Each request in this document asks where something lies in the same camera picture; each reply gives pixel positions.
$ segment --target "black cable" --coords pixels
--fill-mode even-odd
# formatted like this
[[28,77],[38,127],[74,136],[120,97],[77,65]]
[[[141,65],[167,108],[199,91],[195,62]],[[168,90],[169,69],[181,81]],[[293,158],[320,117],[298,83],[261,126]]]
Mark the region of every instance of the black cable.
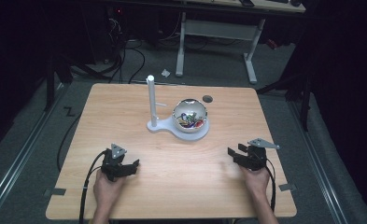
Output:
[[273,185],[273,195],[271,196],[271,209],[273,210],[273,212],[275,211],[275,196],[276,196],[276,185],[275,185],[275,168],[273,166],[273,164],[270,162],[271,166],[273,167],[273,171],[274,171],[274,176],[273,174],[271,174],[271,171],[270,169],[265,166],[265,169],[267,170],[268,174],[270,175],[270,178],[271,178],[271,182],[272,182],[272,185]]
[[84,181],[83,192],[81,194],[80,215],[79,215],[79,219],[78,219],[78,223],[80,223],[80,224],[84,223],[85,199],[87,197],[87,189],[88,189],[88,184],[90,183],[90,176],[91,176],[92,172],[94,172],[96,169],[99,169],[99,167],[97,167],[95,169],[92,169],[92,168],[96,164],[98,159],[102,155],[105,155],[105,154],[106,154],[106,151],[103,151],[103,152],[99,153],[99,155],[95,158],[95,160],[93,160],[92,165],[90,167],[90,170],[88,171],[87,177]]
[[134,51],[136,51],[136,52],[140,53],[140,54],[142,55],[142,57],[143,57],[143,62],[142,62],[142,65],[140,66],[140,68],[139,68],[139,69],[137,69],[137,71],[131,75],[130,80],[128,81],[128,84],[131,84],[131,81],[133,80],[134,76],[136,76],[136,74],[137,74],[137,73],[138,73],[138,72],[143,68],[143,66],[145,65],[145,55],[144,55],[142,52],[140,52],[139,50],[137,50],[137,49],[131,49],[131,50],[134,50]]
[[62,150],[62,146],[64,145],[64,141],[66,140],[67,135],[70,133],[70,130],[73,128],[73,126],[75,125],[76,122],[78,122],[78,119],[81,117],[81,113],[78,115],[78,117],[73,121],[72,124],[70,124],[69,129],[66,131],[66,133],[64,134],[64,139],[62,140],[60,147],[58,148],[58,153],[57,153],[57,167],[58,167],[58,171],[61,172],[62,166],[60,164],[60,155],[61,155],[61,150]]
[[122,58],[121,58],[121,56],[120,56],[120,55],[118,56],[118,59],[119,59],[119,62],[120,62],[119,67],[118,67],[118,68],[116,68],[116,71],[115,71],[115,72],[113,73],[113,75],[110,77],[110,80],[108,81],[108,83],[111,83],[111,81],[113,80],[114,76],[115,76],[119,71],[121,71],[121,67],[122,67]]
[[253,153],[253,155],[255,155],[259,161],[261,161],[263,167],[267,170],[268,174],[270,175],[271,184],[272,184],[272,187],[273,187],[273,194],[271,196],[270,207],[271,207],[271,209],[274,212],[275,211],[275,196],[276,196],[276,185],[275,185],[275,177],[276,177],[276,175],[275,175],[275,167],[274,167],[273,163],[270,160],[267,159],[270,162],[271,166],[273,167],[273,171],[274,171],[274,175],[273,175],[273,174],[271,174],[271,171],[270,171],[270,169],[268,168],[268,166],[266,164],[267,161],[262,162],[261,158],[256,153]]

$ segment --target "human hand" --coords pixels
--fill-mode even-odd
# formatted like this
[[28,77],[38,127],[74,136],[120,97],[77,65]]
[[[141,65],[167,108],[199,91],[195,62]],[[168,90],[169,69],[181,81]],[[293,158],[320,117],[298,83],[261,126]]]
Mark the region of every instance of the human hand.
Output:
[[239,168],[244,175],[247,190],[251,196],[259,223],[277,224],[278,220],[267,200],[266,190],[270,180],[270,174],[267,169],[261,168],[258,171],[250,171],[242,166],[239,166]]
[[121,188],[126,176],[119,177],[112,182],[101,171],[96,172],[96,180],[93,185],[93,194],[96,200],[96,210],[93,215],[93,224],[107,223],[111,208],[120,196]]
[[247,190],[249,193],[254,195],[266,195],[267,185],[270,180],[270,175],[265,168],[261,168],[258,171],[250,171],[243,166],[239,166],[241,169],[245,183],[247,185]]

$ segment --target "wire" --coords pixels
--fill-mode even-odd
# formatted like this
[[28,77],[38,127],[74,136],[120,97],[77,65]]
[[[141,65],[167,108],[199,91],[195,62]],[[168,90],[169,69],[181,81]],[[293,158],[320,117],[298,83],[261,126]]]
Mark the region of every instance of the wire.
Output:
[[73,121],[72,124],[70,124],[69,129],[67,129],[66,133],[64,134],[64,138],[60,144],[60,147],[58,148],[58,154],[57,154],[57,167],[58,167],[58,171],[61,172],[62,170],[62,166],[60,164],[60,156],[61,156],[61,150],[62,150],[62,146],[64,145],[64,141],[66,140],[67,135],[70,133],[70,130],[73,128],[73,126],[75,125],[76,122],[78,122],[78,119],[81,117],[81,113],[78,115],[78,117]]
[[270,162],[271,166],[273,167],[273,171],[274,171],[274,175],[272,175],[270,169],[267,166],[265,166],[265,169],[267,169],[267,172],[270,175],[271,182],[272,182],[272,185],[273,185],[273,195],[271,196],[271,204],[270,204],[270,206],[271,206],[271,209],[274,212],[275,211],[275,195],[276,195],[275,168],[274,168],[274,165],[271,163],[271,161],[270,160],[268,160],[268,161]]
[[87,197],[87,189],[88,189],[88,184],[90,183],[90,176],[91,174],[99,169],[99,167],[95,168],[95,169],[92,169],[93,166],[96,164],[96,162],[98,161],[98,159],[102,156],[102,155],[105,155],[106,154],[106,150],[99,153],[99,155],[95,158],[95,160],[93,160],[92,162],[92,165],[91,165],[91,168],[90,170],[88,171],[88,174],[87,174],[87,177],[84,181],[84,186],[83,186],[83,191],[82,191],[82,194],[81,194],[81,204],[80,204],[80,215],[79,215],[79,223],[82,224],[84,223],[84,208],[85,208],[85,199]]
[[136,76],[136,74],[143,68],[143,66],[145,65],[145,55],[142,53],[142,52],[140,52],[139,50],[137,50],[137,49],[132,49],[132,50],[134,50],[134,51],[136,51],[136,52],[138,52],[138,53],[140,53],[141,55],[142,55],[142,57],[143,57],[143,62],[142,62],[142,65],[139,67],[139,69],[137,69],[136,70],[136,72],[135,73],[133,73],[132,75],[131,75],[131,77],[130,77],[130,80],[128,81],[128,84],[131,84],[131,81],[133,80],[133,78],[134,78],[134,76]]
[[177,22],[176,22],[176,26],[175,26],[174,31],[173,31],[169,36],[167,36],[166,38],[164,38],[164,39],[160,39],[160,40],[169,40],[169,39],[174,39],[174,38],[176,38],[176,37],[180,36],[180,34],[179,34],[179,35],[175,35],[175,36],[172,36],[172,35],[174,35],[174,34],[176,33],[177,27],[178,27],[178,26],[179,26],[179,24],[180,24],[181,16],[182,16],[182,13],[180,12],[180,13],[179,13],[179,16],[177,17]]

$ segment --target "colorful objects in bowl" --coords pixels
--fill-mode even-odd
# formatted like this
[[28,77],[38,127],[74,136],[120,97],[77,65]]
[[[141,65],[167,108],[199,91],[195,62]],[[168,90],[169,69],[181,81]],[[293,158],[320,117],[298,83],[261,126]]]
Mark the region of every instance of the colorful objects in bowl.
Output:
[[180,101],[173,113],[175,126],[184,133],[195,133],[204,127],[207,119],[206,107],[194,99]]

